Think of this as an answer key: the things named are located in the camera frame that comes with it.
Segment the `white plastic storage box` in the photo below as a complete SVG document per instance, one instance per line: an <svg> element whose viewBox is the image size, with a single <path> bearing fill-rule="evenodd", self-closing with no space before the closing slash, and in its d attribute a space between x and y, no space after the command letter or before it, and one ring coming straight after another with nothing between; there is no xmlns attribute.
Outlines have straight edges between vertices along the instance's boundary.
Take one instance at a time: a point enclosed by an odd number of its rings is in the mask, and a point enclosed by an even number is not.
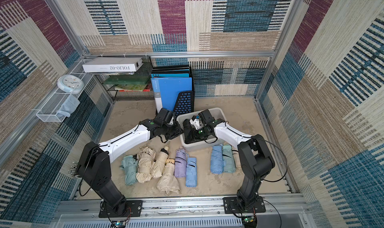
<svg viewBox="0 0 384 228"><path fill-rule="evenodd" d="M199 119L200 113L205 110L179 115L177 121L179 122L184 133L180 136L182 146L187 152L197 151L208 147L220 145L225 141L218 138L211 126L204 126L204 123ZM190 120L198 118L202 127L197 129Z"/></svg>

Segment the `beige umbrella black tip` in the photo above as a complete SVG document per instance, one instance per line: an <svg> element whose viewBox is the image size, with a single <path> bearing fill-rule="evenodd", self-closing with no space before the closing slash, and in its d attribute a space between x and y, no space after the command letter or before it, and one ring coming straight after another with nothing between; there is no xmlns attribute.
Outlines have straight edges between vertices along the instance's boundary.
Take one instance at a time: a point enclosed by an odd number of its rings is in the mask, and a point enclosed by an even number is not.
<svg viewBox="0 0 384 228"><path fill-rule="evenodd" d="M166 165L166 161L169 158L169 147L165 146L161 149L161 151L158 153L155 163L151 168L151 175L152 178L157 179L160 178L163 174L163 170Z"/></svg>

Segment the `light blue umbrella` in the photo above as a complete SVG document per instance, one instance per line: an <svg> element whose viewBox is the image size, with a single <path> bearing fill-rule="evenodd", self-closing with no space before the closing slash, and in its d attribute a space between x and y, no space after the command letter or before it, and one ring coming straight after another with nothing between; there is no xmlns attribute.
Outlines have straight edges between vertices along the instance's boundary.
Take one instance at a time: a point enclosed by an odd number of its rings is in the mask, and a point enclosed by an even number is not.
<svg viewBox="0 0 384 228"><path fill-rule="evenodd" d="M197 180L197 158L189 157L186 166L186 187L195 188Z"/></svg>

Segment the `beige umbrella wooden handle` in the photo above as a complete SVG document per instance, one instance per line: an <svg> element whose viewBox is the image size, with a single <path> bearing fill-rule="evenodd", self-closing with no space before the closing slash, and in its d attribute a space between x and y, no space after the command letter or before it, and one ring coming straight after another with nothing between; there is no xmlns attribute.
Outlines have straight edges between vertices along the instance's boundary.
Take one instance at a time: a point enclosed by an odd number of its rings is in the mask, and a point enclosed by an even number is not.
<svg viewBox="0 0 384 228"><path fill-rule="evenodd" d="M181 193L180 185L177 178L174 175L175 172L175 160L167 159L163 174L157 183L157 190L165 195L170 193Z"/></svg>

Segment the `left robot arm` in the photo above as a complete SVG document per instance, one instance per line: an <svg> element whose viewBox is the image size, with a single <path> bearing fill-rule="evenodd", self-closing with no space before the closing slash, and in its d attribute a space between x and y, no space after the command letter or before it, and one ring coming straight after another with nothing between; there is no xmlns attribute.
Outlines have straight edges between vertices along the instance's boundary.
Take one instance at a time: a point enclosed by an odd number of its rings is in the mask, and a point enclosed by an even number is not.
<svg viewBox="0 0 384 228"><path fill-rule="evenodd" d="M154 119L140 121L131 130L106 142L85 145L76 174L103 199L104 210L116 217L128 216L126 197L112 181L111 163L128 150L155 137L172 140L183 133L172 111L162 108Z"/></svg>

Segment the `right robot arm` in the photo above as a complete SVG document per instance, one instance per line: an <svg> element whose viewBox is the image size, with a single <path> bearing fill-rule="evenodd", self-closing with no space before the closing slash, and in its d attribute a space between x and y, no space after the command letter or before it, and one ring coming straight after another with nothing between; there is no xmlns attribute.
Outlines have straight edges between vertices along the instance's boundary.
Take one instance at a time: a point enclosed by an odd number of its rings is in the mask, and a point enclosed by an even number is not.
<svg viewBox="0 0 384 228"><path fill-rule="evenodd" d="M244 180L236 198L223 198L225 213L264 213L265 201L259 195L259 189L275 167L275 160L267 145L269 141L261 135L248 135L231 127L224 119L214 118L208 109L183 121L183 126L192 141L206 141L214 137L238 149Z"/></svg>

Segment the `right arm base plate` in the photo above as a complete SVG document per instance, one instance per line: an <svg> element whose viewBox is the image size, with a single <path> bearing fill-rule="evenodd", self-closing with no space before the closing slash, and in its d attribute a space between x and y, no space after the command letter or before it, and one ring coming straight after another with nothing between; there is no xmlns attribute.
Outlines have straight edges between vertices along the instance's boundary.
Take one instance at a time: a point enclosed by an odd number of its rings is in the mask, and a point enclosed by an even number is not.
<svg viewBox="0 0 384 228"><path fill-rule="evenodd" d="M245 213L265 213L266 207L263 197L258 196L256 201L249 208L242 208L236 197L224 197L224 210L225 214L245 214Z"/></svg>

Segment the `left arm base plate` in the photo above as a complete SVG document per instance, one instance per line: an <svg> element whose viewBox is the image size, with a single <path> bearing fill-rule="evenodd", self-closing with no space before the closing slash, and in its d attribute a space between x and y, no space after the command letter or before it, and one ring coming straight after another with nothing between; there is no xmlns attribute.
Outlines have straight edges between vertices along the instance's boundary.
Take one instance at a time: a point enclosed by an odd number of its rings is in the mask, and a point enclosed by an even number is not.
<svg viewBox="0 0 384 228"><path fill-rule="evenodd" d="M116 207L102 201L100 205L99 218L127 218L139 217L143 206L143 200L126 200Z"/></svg>

